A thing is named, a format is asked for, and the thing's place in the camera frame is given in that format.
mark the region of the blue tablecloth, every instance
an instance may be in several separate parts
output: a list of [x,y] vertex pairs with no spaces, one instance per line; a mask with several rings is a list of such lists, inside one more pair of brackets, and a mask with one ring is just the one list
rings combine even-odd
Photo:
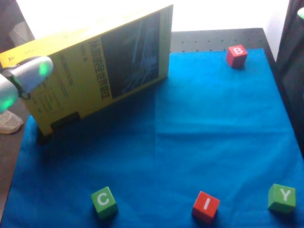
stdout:
[[[211,227],[304,227],[304,166],[263,50],[244,70],[225,52],[174,53],[169,78],[36,145],[29,118],[2,228],[190,228],[199,191],[220,200]],[[267,209],[268,190],[297,206]],[[117,216],[100,223],[91,194],[110,187]]]

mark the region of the letter block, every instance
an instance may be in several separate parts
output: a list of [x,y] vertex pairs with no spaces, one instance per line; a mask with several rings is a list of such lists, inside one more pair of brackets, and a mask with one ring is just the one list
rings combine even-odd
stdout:
[[242,69],[245,65],[248,52],[243,45],[236,45],[228,48],[226,60],[234,69]]
[[206,223],[210,223],[217,212],[219,202],[220,201],[217,198],[201,191],[194,203],[192,214],[194,217],[199,218]]
[[109,187],[93,193],[91,198],[100,219],[105,219],[118,211],[117,204]]
[[268,192],[268,209],[289,213],[295,208],[295,189],[274,184]]

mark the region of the white background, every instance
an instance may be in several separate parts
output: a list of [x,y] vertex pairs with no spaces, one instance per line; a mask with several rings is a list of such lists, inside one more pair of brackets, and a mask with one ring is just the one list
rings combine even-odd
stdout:
[[[35,38],[125,14],[138,0],[17,0]],[[276,59],[289,0],[172,0],[172,31],[263,28]]]

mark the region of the shoe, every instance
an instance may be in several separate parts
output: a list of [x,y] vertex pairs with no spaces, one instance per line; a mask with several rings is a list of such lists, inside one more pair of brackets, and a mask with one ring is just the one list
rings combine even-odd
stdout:
[[16,116],[10,111],[5,111],[0,114],[0,133],[1,134],[14,134],[23,125],[20,117]]

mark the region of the green cube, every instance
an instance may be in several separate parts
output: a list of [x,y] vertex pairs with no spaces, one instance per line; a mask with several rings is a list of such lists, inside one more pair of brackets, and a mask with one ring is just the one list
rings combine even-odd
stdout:
[[289,213],[295,208],[295,189],[274,184],[268,193],[268,209]]
[[105,219],[118,211],[117,204],[109,187],[93,193],[91,198],[100,219]]

